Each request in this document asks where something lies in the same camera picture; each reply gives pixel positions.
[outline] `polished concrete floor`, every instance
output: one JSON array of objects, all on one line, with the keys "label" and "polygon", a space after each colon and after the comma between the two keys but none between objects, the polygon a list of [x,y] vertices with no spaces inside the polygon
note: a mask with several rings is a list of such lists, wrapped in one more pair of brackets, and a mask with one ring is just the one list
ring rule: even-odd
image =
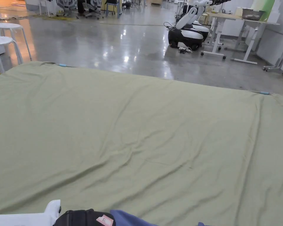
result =
[{"label": "polished concrete floor", "polygon": [[[174,22],[176,5],[140,7],[123,11],[99,21],[82,18],[72,21],[30,18],[8,21],[24,26],[33,60],[77,67],[175,79],[209,86],[265,91],[283,94],[283,75],[266,73],[266,64],[252,56],[258,65],[233,62],[231,51],[221,50],[228,58],[200,56],[200,51],[180,54],[168,45],[163,22]],[[29,55],[21,32],[16,35],[25,62]],[[224,40],[225,46],[233,46]],[[11,59],[1,55],[6,70],[17,64],[10,46]]]}]

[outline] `green sheet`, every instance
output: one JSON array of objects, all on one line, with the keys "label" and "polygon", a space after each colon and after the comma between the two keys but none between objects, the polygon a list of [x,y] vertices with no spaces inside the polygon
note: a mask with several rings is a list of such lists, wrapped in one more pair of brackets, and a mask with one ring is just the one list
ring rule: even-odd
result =
[{"label": "green sheet", "polygon": [[283,225],[283,96],[19,65],[0,75],[0,214],[121,209]]}]

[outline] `blue fabric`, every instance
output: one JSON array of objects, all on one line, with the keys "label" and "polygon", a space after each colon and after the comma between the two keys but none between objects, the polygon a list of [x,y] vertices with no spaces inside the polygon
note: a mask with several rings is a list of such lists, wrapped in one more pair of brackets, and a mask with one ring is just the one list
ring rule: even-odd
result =
[{"label": "blue fabric", "polygon": [[116,226],[155,226],[122,210],[111,210]]}]

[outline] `metal bowl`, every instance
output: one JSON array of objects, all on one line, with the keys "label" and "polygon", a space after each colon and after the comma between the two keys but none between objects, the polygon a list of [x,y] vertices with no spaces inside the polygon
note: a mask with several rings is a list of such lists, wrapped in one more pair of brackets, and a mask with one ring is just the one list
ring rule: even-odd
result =
[{"label": "metal bowl", "polygon": [[242,12],[242,18],[245,20],[252,20],[252,21],[258,21],[261,19],[265,12],[264,11],[255,11],[252,9],[243,9]]}]

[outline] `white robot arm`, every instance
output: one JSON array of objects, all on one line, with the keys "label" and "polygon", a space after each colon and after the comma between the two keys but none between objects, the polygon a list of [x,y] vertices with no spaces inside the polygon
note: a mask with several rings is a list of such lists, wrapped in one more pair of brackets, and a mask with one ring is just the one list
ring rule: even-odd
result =
[{"label": "white robot arm", "polygon": [[205,7],[213,4],[213,1],[210,0],[201,0],[201,1],[196,1],[196,0],[190,0],[188,4],[191,6],[191,9],[188,11],[187,14],[185,14],[176,24],[176,29],[182,29],[184,25],[186,24],[192,24],[195,20],[197,20],[204,12]]},{"label": "white robot arm", "polygon": [[206,1],[206,0],[202,0],[199,2],[199,7],[198,7],[198,11],[196,13],[196,15],[191,18],[187,24],[192,24],[194,23],[196,20],[199,19],[199,17],[202,16],[202,14],[204,13],[205,11],[205,8],[208,7],[209,5],[211,5],[213,3],[213,1]]},{"label": "white robot arm", "polygon": [[44,213],[0,215],[0,226],[53,226],[60,212],[61,200],[53,200]]}]

